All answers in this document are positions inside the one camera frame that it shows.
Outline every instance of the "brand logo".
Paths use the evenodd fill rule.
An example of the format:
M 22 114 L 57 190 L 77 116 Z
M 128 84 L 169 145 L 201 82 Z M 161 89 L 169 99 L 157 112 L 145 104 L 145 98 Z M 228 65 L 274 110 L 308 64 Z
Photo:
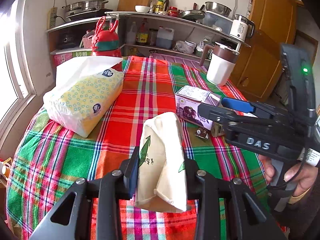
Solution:
M 261 141 L 254 142 L 254 139 L 251 137 L 247 138 L 247 144 L 253 144 L 253 146 L 258 147 L 258 148 L 262 148 L 264 150 L 268 150 L 269 146 L 270 146 L 270 143 L 264 143 L 262 145 Z
M 113 72 L 109 69 L 106 69 L 102 75 L 106 76 L 106 77 L 111 77 L 113 75 Z
M 100 110 L 100 108 L 101 108 L 100 104 L 95 104 L 95 105 L 93 106 L 93 112 L 94 112 L 94 113 L 98 112 L 98 111 Z

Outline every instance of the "red thermos bottle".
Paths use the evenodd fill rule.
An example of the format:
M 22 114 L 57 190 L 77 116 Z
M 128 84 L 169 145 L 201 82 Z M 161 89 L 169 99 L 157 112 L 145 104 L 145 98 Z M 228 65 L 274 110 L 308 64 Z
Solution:
M 104 31 L 102 26 L 105 20 L 106 17 L 103 16 L 97 22 L 95 34 L 92 38 L 92 55 L 121 57 L 121 51 L 119 49 L 119 37 L 118 34 L 115 33 L 115 29 L 118 26 L 118 20 L 115 21 L 114 25 L 110 23 L 110 30 Z M 113 68 L 122 71 L 121 63 Z

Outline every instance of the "power strip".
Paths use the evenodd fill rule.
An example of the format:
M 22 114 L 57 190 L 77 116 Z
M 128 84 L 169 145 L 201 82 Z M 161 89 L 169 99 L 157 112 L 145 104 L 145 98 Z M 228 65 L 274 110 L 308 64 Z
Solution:
M 57 7 L 52 7 L 48 12 L 47 29 L 54 28 L 56 26 Z

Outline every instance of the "wooden cabinet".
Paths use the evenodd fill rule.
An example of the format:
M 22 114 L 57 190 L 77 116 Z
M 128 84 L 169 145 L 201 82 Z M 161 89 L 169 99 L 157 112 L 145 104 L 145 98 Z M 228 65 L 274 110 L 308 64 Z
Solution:
M 282 71 L 280 43 L 293 43 L 295 0 L 254 0 L 251 19 L 256 31 L 242 46 L 231 81 L 250 101 L 265 101 Z

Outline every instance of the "window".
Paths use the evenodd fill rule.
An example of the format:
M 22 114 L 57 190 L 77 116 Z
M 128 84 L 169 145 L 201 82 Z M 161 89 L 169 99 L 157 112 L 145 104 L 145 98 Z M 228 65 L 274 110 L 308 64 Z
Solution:
M 24 4 L 25 0 L 15 0 L 8 13 L 0 18 L 0 138 L 35 94 L 22 50 Z

